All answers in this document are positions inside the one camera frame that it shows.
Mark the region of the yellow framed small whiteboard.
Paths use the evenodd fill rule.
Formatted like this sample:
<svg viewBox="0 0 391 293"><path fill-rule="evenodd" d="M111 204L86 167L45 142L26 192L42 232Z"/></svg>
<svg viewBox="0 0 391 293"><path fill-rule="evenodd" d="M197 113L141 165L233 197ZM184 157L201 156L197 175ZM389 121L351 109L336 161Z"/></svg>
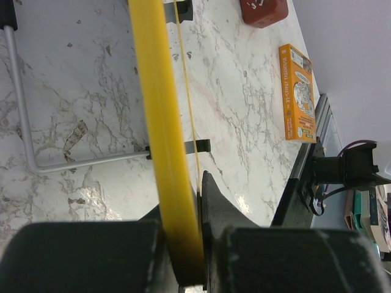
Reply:
<svg viewBox="0 0 391 293"><path fill-rule="evenodd" d="M205 279L203 242L196 216L162 1L129 1L159 210L179 285Z"/></svg>

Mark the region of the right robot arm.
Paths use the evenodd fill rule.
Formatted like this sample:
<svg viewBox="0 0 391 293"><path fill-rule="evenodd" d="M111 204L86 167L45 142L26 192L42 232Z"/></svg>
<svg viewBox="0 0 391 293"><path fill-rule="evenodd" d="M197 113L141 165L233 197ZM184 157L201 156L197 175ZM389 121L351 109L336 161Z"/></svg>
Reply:
<svg viewBox="0 0 391 293"><path fill-rule="evenodd" d="M390 141L358 140L342 149L338 156L313 159L312 181L317 186L339 184L332 191L316 191L309 207L313 214L324 213L324 200L345 190L367 191L390 184Z"/></svg>

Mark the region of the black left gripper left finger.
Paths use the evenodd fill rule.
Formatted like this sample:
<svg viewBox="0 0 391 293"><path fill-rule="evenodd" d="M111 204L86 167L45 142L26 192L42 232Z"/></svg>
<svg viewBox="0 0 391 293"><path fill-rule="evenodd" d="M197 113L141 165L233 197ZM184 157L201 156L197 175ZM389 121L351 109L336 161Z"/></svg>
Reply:
<svg viewBox="0 0 391 293"><path fill-rule="evenodd" d="M2 292L178 292L158 208L139 220L40 222L1 258Z"/></svg>

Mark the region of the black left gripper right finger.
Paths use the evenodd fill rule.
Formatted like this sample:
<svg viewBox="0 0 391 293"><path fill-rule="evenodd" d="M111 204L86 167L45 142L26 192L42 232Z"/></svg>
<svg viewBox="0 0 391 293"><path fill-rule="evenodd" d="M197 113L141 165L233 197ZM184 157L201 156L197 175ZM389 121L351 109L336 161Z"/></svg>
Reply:
<svg viewBox="0 0 391 293"><path fill-rule="evenodd" d="M385 271L366 238L352 231L265 228L202 176L208 292L384 292Z"/></svg>

